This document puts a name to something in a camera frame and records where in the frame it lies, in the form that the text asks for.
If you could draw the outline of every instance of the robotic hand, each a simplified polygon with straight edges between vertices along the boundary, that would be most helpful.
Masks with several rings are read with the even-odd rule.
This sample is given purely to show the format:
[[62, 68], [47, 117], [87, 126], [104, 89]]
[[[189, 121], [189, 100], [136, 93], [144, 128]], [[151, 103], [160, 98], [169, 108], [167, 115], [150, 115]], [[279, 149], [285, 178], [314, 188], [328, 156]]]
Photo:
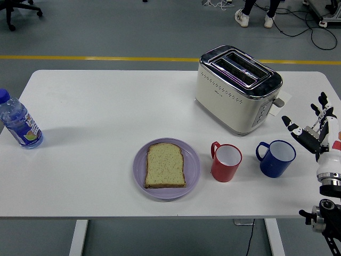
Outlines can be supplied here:
[[[305, 129], [294, 124], [289, 117], [282, 116], [285, 126], [293, 138], [309, 152], [315, 154], [319, 168], [316, 176], [319, 182], [320, 194], [341, 198], [341, 132], [337, 117], [333, 114], [334, 108], [324, 92], [319, 96], [322, 109], [311, 104], [318, 121], [313, 127]], [[306, 218], [306, 224], [325, 237], [333, 255], [341, 256], [334, 238], [341, 241], [341, 206], [331, 200], [323, 199], [319, 206], [314, 206], [312, 213], [300, 210], [300, 215]]]

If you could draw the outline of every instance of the floor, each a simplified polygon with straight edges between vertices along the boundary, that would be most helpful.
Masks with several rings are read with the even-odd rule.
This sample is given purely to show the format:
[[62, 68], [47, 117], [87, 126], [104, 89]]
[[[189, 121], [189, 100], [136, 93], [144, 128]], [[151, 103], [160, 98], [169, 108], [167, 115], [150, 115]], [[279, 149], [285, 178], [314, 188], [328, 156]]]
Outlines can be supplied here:
[[[320, 29], [310, 14], [306, 23], [310, 9], [301, 0], [280, 4], [275, 23], [283, 33], [263, 27], [265, 11], [258, 7], [250, 14], [249, 27], [241, 28], [234, 20], [244, 4], [240, 0], [225, 10], [202, 6], [201, 0], [35, 4], [43, 16], [15, 10], [14, 32], [7, 27], [5, 11], [0, 15], [0, 85], [16, 97], [40, 69], [197, 70], [198, 58], [219, 45], [233, 45], [277, 71], [320, 71], [341, 95], [341, 27], [329, 23], [328, 31]], [[257, 4], [265, 7], [269, 1]], [[299, 11], [300, 18], [280, 14], [287, 12], [282, 8]], [[285, 35], [297, 35], [307, 24], [316, 28]], [[278, 226], [286, 255], [330, 255], [322, 235], [305, 226], [304, 218], [278, 219]], [[74, 227], [75, 220], [0, 220], [0, 255], [68, 255]], [[83, 255], [246, 255], [250, 235], [250, 226], [235, 226], [231, 219], [92, 220]], [[256, 220], [249, 255], [271, 255], [262, 219]]]

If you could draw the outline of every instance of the blue mug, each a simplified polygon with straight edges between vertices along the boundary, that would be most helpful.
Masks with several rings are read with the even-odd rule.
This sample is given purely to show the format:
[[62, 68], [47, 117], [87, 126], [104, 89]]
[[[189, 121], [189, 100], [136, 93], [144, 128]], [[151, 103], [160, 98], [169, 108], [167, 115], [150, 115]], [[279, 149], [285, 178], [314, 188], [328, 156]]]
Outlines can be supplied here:
[[[267, 148], [264, 157], [259, 155], [259, 147], [264, 146]], [[270, 144], [260, 142], [256, 148], [256, 156], [261, 161], [262, 172], [270, 177], [277, 178], [281, 176], [286, 168], [296, 157], [294, 147], [284, 140], [275, 140]]]

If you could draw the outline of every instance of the white toaster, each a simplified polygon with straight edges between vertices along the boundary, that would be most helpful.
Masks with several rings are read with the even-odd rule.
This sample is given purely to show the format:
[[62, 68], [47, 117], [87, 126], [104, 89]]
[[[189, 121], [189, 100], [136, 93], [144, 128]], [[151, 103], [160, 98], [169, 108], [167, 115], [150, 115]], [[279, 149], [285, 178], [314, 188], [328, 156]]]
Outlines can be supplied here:
[[282, 77], [233, 46], [219, 46], [201, 56], [196, 99], [236, 134], [259, 127], [277, 99]]

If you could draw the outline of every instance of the plastic bottle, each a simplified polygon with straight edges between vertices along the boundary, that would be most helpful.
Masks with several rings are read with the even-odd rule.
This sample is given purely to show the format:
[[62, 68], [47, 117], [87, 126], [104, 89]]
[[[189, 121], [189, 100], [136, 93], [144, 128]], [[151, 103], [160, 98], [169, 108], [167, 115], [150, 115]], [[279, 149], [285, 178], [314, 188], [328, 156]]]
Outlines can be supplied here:
[[6, 89], [0, 89], [0, 120], [24, 148], [31, 149], [43, 141], [43, 133], [26, 107]]

